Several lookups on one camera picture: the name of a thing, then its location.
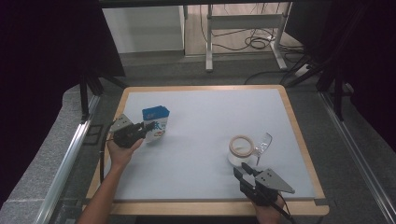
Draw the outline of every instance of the black curtain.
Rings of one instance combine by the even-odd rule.
[[[316,59],[326,59],[360,2],[369,7],[339,58],[343,78],[354,89],[351,103],[396,151],[396,1],[332,1]]]
[[[79,76],[124,76],[96,1],[1,1],[1,204],[20,180]]]

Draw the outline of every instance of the tape roll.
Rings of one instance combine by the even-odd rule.
[[[237,148],[235,148],[235,147],[233,146],[233,142],[236,141],[236,140],[238,140],[238,139],[244,139],[244,140],[246,140],[246,141],[250,144],[250,149],[249,149],[247,152],[241,152],[240,150],[238,150]],[[245,135],[237,135],[237,136],[235,136],[235,137],[233,137],[233,138],[231,139],[229,148],[230,148],[230,152],[231,152],[233,155],[235,155],[235,157],[238,157],[238,158],[247,158],[247,157],[249,157],[249,156],[251,155],[251,153],[253,153],[254,145],[253,145],[253,141],[251,141],[251,139],[248,138],[247,136],[245,136]]]

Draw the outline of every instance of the finger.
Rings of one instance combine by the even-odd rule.
[[[143,143],[143,138],[140,138],[139,140],[137,140],[134,145],[131,147],[132,151],[137,150]]]

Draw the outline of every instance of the metal stand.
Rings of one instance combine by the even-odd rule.
[[[81,98],[81,124],[85,123],[90,116],[89,107],[88,107],[88,93],[87,93],[87,86],[90,88],[91,92],[95,96],[99,96],[103,94],[104,88],[102,83],[99,80],[99,77],[103,77],[106,80],[112,82],[113,84],[125,89],[129,87],[122,81],[118,79],[108,76],[107,74],[100,73],[98,71],[90,71],[82,61],[78,62],[78,69],[81,73],[79,78],[79,93]]]
[[[212,30],[229,29],[257,29],[257,28],[277,28],[276,40],[271,42],[271,49],[276,57],[280,70],[287,70],[288,67],[279,51],[279,42],[285,29],[286,20],[289,16],[290,3],[287,4],[282,14],[268,15],[234,15],[234,16],[213,16],[212,5],[207,5],[207,43],[206,43],[206,71],[213,71],[212,52]]]

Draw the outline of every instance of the robotic arm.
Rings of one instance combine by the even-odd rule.
[[[140,138],[146,138],[147,132],[153,130],[155,121],[146,125],[144,122],[133,124],[125,115],[121,114],[110,127],[114,142],[119,147],[129,148]]]
[[[242,168],[248,175],[255,177],[256,186],[246,181],[243,174],[234,167],[233,175],[239,180],[240,190],[258,206],[272,206],[291,223],[295,223],[292,216],[276,204],[279,191],[294,193],[295,190],[271,169],[256,171],[244,162]]]

